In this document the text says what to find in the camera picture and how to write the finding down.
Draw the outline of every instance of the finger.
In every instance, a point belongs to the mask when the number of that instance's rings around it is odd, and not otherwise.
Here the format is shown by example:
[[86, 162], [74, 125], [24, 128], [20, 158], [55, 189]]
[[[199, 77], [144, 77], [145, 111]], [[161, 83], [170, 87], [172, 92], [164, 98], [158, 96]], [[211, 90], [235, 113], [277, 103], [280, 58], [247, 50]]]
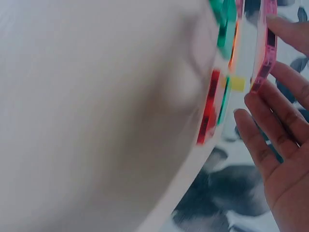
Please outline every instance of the finger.
[[300, 145], [309, 139], [309, 124], [272, 83], [265, 81], [258, 94], [289, 128]]
[[309, 82], [291, 67], [276, 62], [271, 74], [296, 97], [299, 103], [309, 110]]
[[298, 150], [298, 145], [291, 140], [269, 107], [256, 95], [249, 93], [245, 103], [258, 126], [271, 140], [272, 144], [284, 158], [288, 159]]
[[240, 109], [235, 112], [234, 116], [240, 136], [265, 182], [280, 163], [277, 161], [275, 154], [267, 146], [248, 112]]
[[279, 16], [269, 15], [267, 26], [284, 42], [309, 56], [309, 22], [291, 23]]

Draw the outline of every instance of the green plastic piece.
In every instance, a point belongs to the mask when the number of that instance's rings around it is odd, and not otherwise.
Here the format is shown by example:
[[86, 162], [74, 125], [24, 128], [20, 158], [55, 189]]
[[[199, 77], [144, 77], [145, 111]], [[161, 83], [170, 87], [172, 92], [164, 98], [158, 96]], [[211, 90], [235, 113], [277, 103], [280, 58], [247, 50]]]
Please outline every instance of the green plastic piece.
[[228, 5], [230, 0], [210, 0], [212, 11], [219, 25], [227, 22]]
[[227, 21], [224, 27], [220, 27], [218, 36], [218, 48], [224, 59], [230, 60], [233, 50], [236, 22]]
[[229, 1], [228, 9], [227, 9], [227, 20], [236, 22], [237, 8], [236, 8], [235, 0], [226, 0], [226, 1]]
[[237, 9], [235, 0], [209, 0], [212, 11], [220, 26], [224, 26], [226, 22], [236, 22]]
[[224, 89], [223, 100], [222, 100], [222, 105], [221, 105], [221, 109], [220, 109], [217, 125], [221, 124], [223, 122], [223, 120], [224, 120], [224, 116], [225, 116], [225, 113], [226, 113], [226, 109], [227, 109], [227, 105], [228, 105], [227, 103], [228, 103], [228, 98], [230, 96], [230, 92], [231, 92], [230, 77], [227, 76], [226, 77], [226, 85], [225, 85], [225, 89]]

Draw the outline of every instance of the red plastic piece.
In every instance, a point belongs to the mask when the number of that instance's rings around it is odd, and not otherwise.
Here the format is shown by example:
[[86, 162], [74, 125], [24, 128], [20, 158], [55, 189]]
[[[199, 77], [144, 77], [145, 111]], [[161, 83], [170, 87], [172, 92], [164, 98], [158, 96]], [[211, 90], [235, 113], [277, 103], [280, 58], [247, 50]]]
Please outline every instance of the red plastic piece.
[[205, 143], [207, 132], [216, 126], [217, 115], [214, 107], [214, 97], [217, 90], [219, 77], [220, 77], [220, 71], [213, 70], [211, 76], [211, 84], [206, 98], [206, 106], [204, 109], [203, 119], [197, 137], [198, 145], [202, 145]]

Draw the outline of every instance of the gray leaf print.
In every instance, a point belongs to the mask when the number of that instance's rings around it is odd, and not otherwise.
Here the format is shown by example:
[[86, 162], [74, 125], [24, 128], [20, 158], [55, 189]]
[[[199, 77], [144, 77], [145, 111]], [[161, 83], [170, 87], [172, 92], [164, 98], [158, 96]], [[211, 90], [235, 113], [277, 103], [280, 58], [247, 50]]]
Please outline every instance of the gray leaf print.
[[308, 16], [307, 16], [307, 13], [306, 13], [304, 7], [300, 6], [298, 8], [297, 15], [298, 15], [299, 22], [307, 22]]
[[291, 68], [294, 69], [295, 71], [301, 73], [304, 68], [306, 67], [307, 63], [309, 61], [309, 58], [308, 57], [300, 57], [300, 58], [297, 58], [296, 60], [294, 60], [292, 63], [291, 63]]

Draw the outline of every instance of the white plastic object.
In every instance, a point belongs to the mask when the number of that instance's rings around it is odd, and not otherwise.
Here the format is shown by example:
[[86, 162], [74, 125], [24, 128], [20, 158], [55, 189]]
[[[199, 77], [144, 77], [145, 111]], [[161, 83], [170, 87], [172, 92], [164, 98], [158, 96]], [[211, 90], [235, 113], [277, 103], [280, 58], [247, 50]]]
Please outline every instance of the white plastic object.
[[0, 2], [0, 231], [163, 223], [208, 155], [198, 111], [155, 101], [198, 2]]

